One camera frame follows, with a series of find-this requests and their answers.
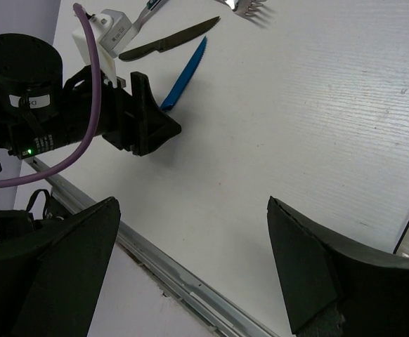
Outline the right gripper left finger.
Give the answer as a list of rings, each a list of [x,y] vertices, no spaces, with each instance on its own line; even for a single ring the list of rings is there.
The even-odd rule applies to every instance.
[[[86,336],[120,222],[107,198],[0,244],[0,336]]]

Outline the aluminium table rail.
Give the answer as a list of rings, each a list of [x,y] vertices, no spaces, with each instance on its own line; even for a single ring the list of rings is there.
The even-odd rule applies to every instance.
[[[71,214],[97,201],[60,174],[46,178],[54,199]],[[160,286],[167,297],[203,323],[212,336],[279,336],[120,221],[116,245]]]

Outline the black knife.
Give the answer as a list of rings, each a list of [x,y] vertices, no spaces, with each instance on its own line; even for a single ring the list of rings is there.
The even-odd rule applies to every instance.
[[[124,62],[130,62],[141,59],[155,51],[158,53],[169,51],[173,48],[188,43],[189,41],[192,41],[193,39],[196,39],[204,33],[208,32],[220,21],[220,19],[220,16],[216,16],[214,18],[205,20],[204,22],[193,25],[192,27],[189,27],[187,29],[183,29],[180,32],[167,36],[163,39],[158,39],[156,41],[150,42],[149,44],[122,52],[118,55],[118,58]]]

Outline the pink handled fork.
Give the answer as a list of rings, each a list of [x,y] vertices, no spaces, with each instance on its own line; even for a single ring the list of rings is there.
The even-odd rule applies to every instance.
[[[260,27],[267,26],[272,21],[273,10],[262,0],[217,0],[228,7],[233,14],[248,20]]]

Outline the blue knife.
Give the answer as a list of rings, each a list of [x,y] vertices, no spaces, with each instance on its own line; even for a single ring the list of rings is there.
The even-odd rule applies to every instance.
[[[199,46],[196,48],[194,54],[191,56],[187,65],[184,67],[182,73],[179,75],[175,84],[172,86],[169,94],[160,105],[163,112],[171,111],[179,101],[187,85],[192,79],[196,69],[198,68],[207,46],[207,36],[204,36]]]

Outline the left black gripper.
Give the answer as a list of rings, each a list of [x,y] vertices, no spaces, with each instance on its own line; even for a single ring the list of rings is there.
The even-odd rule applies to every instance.
[[[133,154],[140,157],[179,135],[181,125],[155,102],[148,76],[132,72]],[[91,68],[66,83],[52,45],[26,34],[0,34],[0,148],[19,159],[81,141],[92,103]]]

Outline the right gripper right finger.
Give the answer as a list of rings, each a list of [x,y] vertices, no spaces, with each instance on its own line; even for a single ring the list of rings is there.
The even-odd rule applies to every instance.
[[[409,336],[409,258],[352,240],[275,197],[267,222],[295,336]]]

